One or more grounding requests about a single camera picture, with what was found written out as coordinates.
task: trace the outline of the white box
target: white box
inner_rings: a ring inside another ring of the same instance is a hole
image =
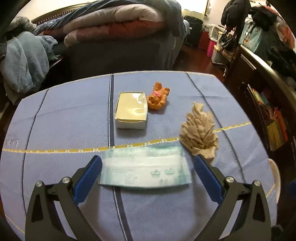
[[[145,129],[148,104],[143,92],[119,93],[115,125],[120,129]]]
[[[223,54],[220,52],[220,49],[214,45],[214,51],[212,55],[212,63],[214,64],[227,64],[228,60],[223,56]]]
[[[214,39],[215,42],[218,41],[218,37],[219,37],[219,32],[223,32],[225,33],[225,27],[223,26],[219,26],[219,25],[215,25],[215,24],[210,24],[209,25],[210,30],[209,30],[209,37]]]

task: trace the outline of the wooden bed frame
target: wooden bed frame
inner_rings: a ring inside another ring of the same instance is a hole
[[[32,20],[32,23],[35,23],[37,25],[40,25],[44,22],[47,22],[51,19],[56,19],[59,18],[67,13],[70,13],[72,11],[74,11],[77,8],[80,8],[84,5],[87,5],[88,3],[81,3],[81,4],[76,4],[76,5],[72,5],[72,6],[68,6],[68,7],[63,7],[57,10],[54,10],[52,12],[46,13],[41,15],[40,17],[37,17],[35,19]]]

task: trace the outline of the navy stripe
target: navy stripe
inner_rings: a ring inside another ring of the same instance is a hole
[[[205,99],[205,96],[202,94],[202,92],[198,89],[198,87],[196,86],[196,84],[193,82],[193,80],[190,78],[189,74],[188,73],[185,73],[187,78],[189,79],[189,81],[191,82],[191,84],[193,85],[193,87],[198,91],[198,93],[200,94],[202,100],[204,101],[205,105],[207,106],[207,108],[209,109],[209,111],[211,112],[211,114],[213,115],[213,118],[215,119],[216,123],[218,124],[218,127],[219,128],[222,128],[222,125],[221,123],[219,122],[218,118],[216,117],[213,109],[211,108],[211,106],[209,105],[209,103],[207,102],[207,100]],[[238,160],[238,157],[237,157],[237,154],[233,148],[233,145],[231,144],[231,141],[229,139],[229,137],[227,136],[226,132],[224,130],[222,130],[222,134],[224,136],[224,139],[226,140],[226,143],[228,144],[229,148],[230,148],[230,151],[232,153],[232,156],[233,156],[233,159],[239,169],[239,173],[240,175],[242,176],[242,179],[243,179],[243,182],[246,183],[246,180],[244,178],[244,174],[242,172],[242,166]]]
[[[110,96],[109,96],[109,135],[108,135],[108,143],[110,147],[115,146],[114,141],[114,110],[113,110],[113,103],[114,103],[114,75],[110,76]],[[128,225],[128,221],[126,218],[126,214],[124,211],[124,206],[121,197],[121,189],[119,187],[114,187],[114,202],[117,209],[117,214],[119,218],[119,223],[123,232],[126,241],[133,241],[133,237],[131,235],[131,230]]]
[[[44,96],[43,96],[43,99],[40,103],[40,106],[36,112],[36,114],[34,115],[34,118],[33,118],[33,122],[32,122],[32,125],[31,125],[31,128],[30,128],[30,131],[29,131],[29,134],[28,134],[28,137],[27,137],[27,142],[26,142],[26,146],[25,146],[25,151],[27,150],[28,148],[28,145],[29,145],[29,139],[30,139],[30,136],[31,136],[31,132],[32,132],[32,129],[33,129],[33,126],[34,126],[34,123],[35,123],[35,120],[36,120],[36,116],[38,114],[38,112],[40,111],[41,109],[41,106],[43,104],[43,101],[45,99],[45,96],[47,94],[49,89],[46,90]],[[24,197],[24,166],[25,166],[25,158],[26,158],[26,152],[24,152],[24,155],[22,157],[22,176],[21,176],[21,190],[22,190],[22,205],[23,205],[23,208],[24,208],[24,212],[25,212],[25,216],[27,215],[27,211],[26,211],[26,205],[25,205],[25,197]]]

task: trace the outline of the comforter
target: comforter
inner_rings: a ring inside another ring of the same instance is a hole
[[[171,29],[172,34],[175,37],[183,37],[185,35],[183,19],[181,15],[181,6],[175,0],[99,0],[82,6],[75,11],[57,19],[50,20],[37,26],[34,34],[38,35],[44,30],[63,27],[75,18],[84,16],[100,9],[117,7],[126,4],[144,4],[159,10],[163,13],[166,25]]]
[[[100,9],[75,18],[61,28],[39,35],[64,39],[66,47],[100,39],[133,39],[153,34],[165,27],[163,14],[144,4],[128,4]]]
[[[7,42],[7,54],[0,63],[6,95],[13,104],[31,91],[38,91],[49,71],[49,60],[57,60],[51,36],[22,32]]]

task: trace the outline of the pink ribbon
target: pink ribbon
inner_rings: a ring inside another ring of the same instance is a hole
[[[153,91],[152,94],[153,94],[153,95],[156,95],[157,97],[160,97],[160,96],[161,96],[161,95],[160,95],[158,92],[156,92],[156,91]]]

